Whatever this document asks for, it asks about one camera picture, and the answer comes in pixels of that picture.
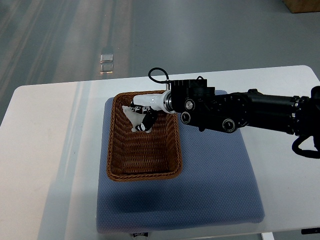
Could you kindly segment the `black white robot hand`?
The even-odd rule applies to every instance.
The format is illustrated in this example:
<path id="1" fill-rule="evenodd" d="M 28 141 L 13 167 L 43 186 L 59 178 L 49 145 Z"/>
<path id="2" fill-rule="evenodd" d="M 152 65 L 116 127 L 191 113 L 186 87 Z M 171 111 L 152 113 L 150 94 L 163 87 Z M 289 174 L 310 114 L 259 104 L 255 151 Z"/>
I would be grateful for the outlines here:
<path id="1" fill-rule="evenodd" d="M 168 113 L 165 108 L 165 94 L 143 94 L 133 97 L 129 108 L 135 116 L 142 116 L 142 120 L 138 120 L 133 124 L 135 131 L 150 133 L 153 125 L 158 119 L 158 113 L 163 111 Z"/>

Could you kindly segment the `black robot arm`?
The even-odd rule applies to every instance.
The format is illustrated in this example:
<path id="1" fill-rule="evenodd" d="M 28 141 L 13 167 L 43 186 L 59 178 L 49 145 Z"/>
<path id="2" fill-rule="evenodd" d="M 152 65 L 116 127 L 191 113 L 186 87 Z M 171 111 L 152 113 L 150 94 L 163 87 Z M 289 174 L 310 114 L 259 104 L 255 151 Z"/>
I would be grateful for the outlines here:
<path id="1" fill-rule="evenodd" d="M 306 158 L 320 157 L 320 88 L 310 96 L 266 95 L 257 89 L 215 94 L 202 76 L 163 81 L 169 90 L 163 106 L 180 114 L 185 125 L 203 132 L 233 133 L 245 126 L 296 135 L 292 150 Z"/>

